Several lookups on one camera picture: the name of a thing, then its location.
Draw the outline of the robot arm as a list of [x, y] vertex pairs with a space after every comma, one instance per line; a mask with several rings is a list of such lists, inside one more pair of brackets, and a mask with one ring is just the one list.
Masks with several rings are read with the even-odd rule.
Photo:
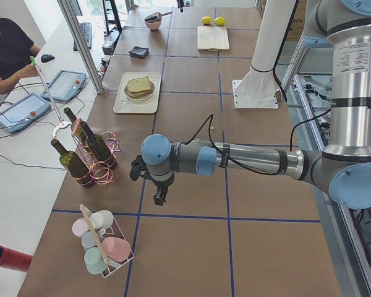
[[176, 173], [212, 175], [216, 168], [288, 175], [314, 185], [353, 210], [371, 207], [371, 1], [307, 1], [302, 43], [333, 48], [330, 138], [320, 152], [236, 145], [193, 136], [170, 142], [153, 134], [132, 162], [130, 178], [145, 178], [163, 205]]

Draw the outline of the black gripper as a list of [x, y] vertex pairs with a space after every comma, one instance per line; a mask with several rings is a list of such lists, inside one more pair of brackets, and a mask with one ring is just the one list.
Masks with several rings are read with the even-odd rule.
[[159, 206], [163, 206], [166, 202], [166, 195], [168, 193], [168, 189], [170, 185], [175, 180], [174, 173], [167, 173], [162, 176], [158, 176], [155, 174], [150, 174], [151, 180], [153, 181], [154, 185], [156, 186], [156, 194], [153, 196], [154, 203]]

